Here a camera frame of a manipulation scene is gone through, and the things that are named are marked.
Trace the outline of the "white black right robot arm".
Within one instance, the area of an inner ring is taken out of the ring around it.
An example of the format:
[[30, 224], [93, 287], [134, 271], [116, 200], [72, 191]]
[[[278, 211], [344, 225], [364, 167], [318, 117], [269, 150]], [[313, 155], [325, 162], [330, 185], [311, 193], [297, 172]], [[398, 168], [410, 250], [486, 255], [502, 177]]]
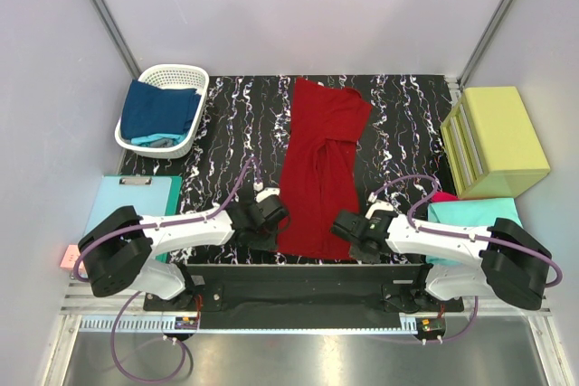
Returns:
[[431, 310], [455, 297], [495, 296], [516, 308], [542, 306], [552, 254], [512, 220], [490, 226], [452, 226], [412, 219], [374, 204], [367, 215], [342, 211], [331, 232], [350, 243], [351, 255], [376, 261], [383, 254], [446, 259], [427, 268], [411, 300]]

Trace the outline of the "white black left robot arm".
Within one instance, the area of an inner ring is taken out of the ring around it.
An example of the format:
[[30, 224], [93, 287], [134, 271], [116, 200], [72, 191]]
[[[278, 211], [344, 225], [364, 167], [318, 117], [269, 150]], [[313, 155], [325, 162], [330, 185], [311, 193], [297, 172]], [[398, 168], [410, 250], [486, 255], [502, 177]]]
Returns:
[[289, 217], [275, 188], [261, 191], [251, 202], [228, 197], [212, 209], [173, 216], [139, 215], [133, 206], [122, 206], [78, 242], [79, 260], [95, 297], [133, 290], [184, 310], [202, 284], [186, 266], [163, 263], [158, 256], [231, 241], [275, 249], [280, 224]]

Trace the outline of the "red t-shirt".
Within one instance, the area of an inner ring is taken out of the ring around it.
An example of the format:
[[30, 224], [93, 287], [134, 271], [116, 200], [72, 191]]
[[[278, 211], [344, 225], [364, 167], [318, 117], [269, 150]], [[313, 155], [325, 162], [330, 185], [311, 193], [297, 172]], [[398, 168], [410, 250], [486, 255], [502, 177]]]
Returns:
[[290, 224], [278, 237], [279, 252], [349, 259], [349, 243], [330, 228], [340, 212], [359, 212], [356, 147], [371, 110], [355, 89], [331, 89], [296, 79], [280, 178], [280, 198], [289, 210]]

